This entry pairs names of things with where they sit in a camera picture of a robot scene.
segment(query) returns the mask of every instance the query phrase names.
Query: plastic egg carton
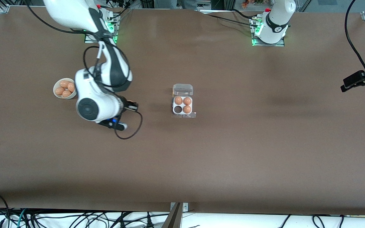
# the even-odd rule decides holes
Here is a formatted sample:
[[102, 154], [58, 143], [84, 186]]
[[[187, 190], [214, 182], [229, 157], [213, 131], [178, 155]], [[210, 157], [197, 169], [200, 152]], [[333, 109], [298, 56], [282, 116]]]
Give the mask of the plastic egg carton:
[[194, 88], [190, 84], [175, 84], [173, 86], [173, 97], [171, 100], [173, 117], [177, 118], [197, 117], [197, 113], [193, 111], [193, 102], [194, 102], [194, 99], [192, 98], [193, 94], [194, 94]]
[[173, 99], [173, 113], [176, 115], [190, 115], [192, 113], [192, 97], [175, 96]]

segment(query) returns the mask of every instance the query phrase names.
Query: white bowl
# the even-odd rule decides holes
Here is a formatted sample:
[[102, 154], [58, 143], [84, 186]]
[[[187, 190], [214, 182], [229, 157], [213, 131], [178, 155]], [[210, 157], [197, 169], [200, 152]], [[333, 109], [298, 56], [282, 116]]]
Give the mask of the white bowl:
[[62, 95], [57, 95], [56, 93], [55, 93], [55, 90], [57, 89], [57, 88], [59, 88], [60, 87], [60, 82], [61, 81], [69, 81], [69, 82], [72, 82], [72, 83], [74, 83], [74, 80], [73, 79], [71, 79], [71, 78], [62, 78], [62, 79], [60, 79], [60, 80], [58, 80], [57, 82], [56, 82], [56, 84], [54, 84], [54, 87], [53, 87], [53, 94], [56, 96], [56, 97], [58, 97], [58, 98], [61, 98], [61, 99], [65, 99], [65, 100], [68, 100], [68, 99], [71, 99], [71, 98], [73, 98], [73, 97], [75, 97], [76, 95], [77, 95], [77, 88], [74, 90], [74, 92], [72, 92], [68, 97], [63, 97]]

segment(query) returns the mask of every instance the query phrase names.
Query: clear plastic lid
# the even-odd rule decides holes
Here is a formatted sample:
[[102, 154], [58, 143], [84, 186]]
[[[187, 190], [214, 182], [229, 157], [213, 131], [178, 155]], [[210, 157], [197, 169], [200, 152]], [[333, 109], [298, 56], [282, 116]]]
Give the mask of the clear plastic lid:
[[194, 94], [194, 87], [191, 84], [175, 84], [173, 85], [174, 96], [192, 96]]

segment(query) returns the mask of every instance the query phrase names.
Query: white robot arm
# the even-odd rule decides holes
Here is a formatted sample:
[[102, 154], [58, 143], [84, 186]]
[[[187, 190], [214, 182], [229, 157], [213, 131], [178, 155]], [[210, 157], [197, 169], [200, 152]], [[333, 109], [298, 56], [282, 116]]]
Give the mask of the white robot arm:
[[288, 22], [296, 9], [294, 0], [275, 0], [271, 12], [262, 13], [262, 25], [255, 33], [263, 42], [274, 44], [285, 36]]
[[136, 103], [127, 101], [115, 92], [125, 91], [132, 82], [129, 64], [107, 30], [102, 13], [93, 0], [43, 0], [49, 15], [62, 26], [94, 33], [98, 40], [99, 54], [106, 62], [90, 69], [81, 69], [75, 74], [78, 94], [77, 113], [81, 118], [113, 126], [112, 118], [125, 109], [137, 110]]

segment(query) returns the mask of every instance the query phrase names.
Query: brown table surface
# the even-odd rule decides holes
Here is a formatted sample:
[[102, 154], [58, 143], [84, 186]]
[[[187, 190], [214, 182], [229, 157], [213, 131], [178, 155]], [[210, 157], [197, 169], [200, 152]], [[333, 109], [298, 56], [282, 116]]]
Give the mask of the brown table surface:
[[[134, 80], [120, 95], [144, 123], [122, 141], [52, 94], [90, 44], [11, 7], [0, 15], [0, 193], [28, 208], [365, 214], [365, 87], [340, 91], [362, 69], [343, 23], [295, 13], [285, 47], [260, 47], [246, 26], [199, 12], [133, 10], [118, 44]], [[349, 32], [365, 60], [359, 14]], [[175, 83], [194, 86], [197, 118], [171, 118]]]

